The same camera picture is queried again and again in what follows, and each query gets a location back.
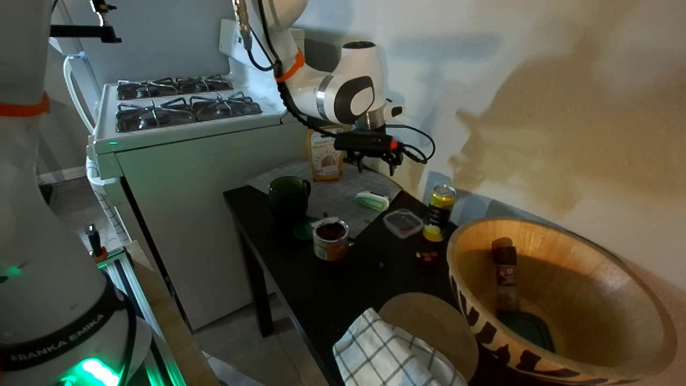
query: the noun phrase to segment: white wall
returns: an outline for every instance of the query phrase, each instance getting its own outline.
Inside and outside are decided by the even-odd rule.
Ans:
[[[403,120],[438,138],[405,189],[446,174],[607,246],[685,344],[685,0],[311,0],[300,26],[382,45]]]

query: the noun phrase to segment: patterned bowl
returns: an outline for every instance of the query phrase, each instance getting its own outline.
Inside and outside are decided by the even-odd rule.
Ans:
[[[554,344],[505,322],[492,249],[516,249],[516,300]],[[610,250],[562,228],[516,218],[460,227],[448,241],[454,295],[476,340],[510,368],[554,383],[649,376],[676,356],[662,303]]]

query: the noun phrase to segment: large bowl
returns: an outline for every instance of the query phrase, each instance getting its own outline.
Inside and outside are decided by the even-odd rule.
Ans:
[[[516,295],[554,350],[497,320],[493,239],[516,249]],[[478,343],[510,368],[554,383],[635,381],[662,370],[676,329],[656,298],[610,250],[568,231],[516,218],[460,227],[448,241],[450,280]]]

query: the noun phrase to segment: floor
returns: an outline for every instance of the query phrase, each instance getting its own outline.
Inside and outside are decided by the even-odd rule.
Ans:
[[[54,184],[50,205],[66,227],[76,228],[88,250],[91,246],[83,228],[91,223],[99,227],[108,249],[123,246],[123,239],[112,231],[87,177]],[[279,298],[273,298],[273,311],[277,331],[267,339],[258,331],[254,307],[240,309],[195,331],[195,339],[219,380],[232,386],[327,383],[305,340],[279,303]]]

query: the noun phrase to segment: wooden bowl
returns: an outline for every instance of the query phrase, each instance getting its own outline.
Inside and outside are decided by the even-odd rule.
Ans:
[[[497,320],[492,246],[516,249],[519,309],[547,325],[554,350]],[[676,356],[662,303],[610,250],[562,228],[516,218],[460,227],[448,272],[476,340],[510,368],[554,383],[635,381]]]

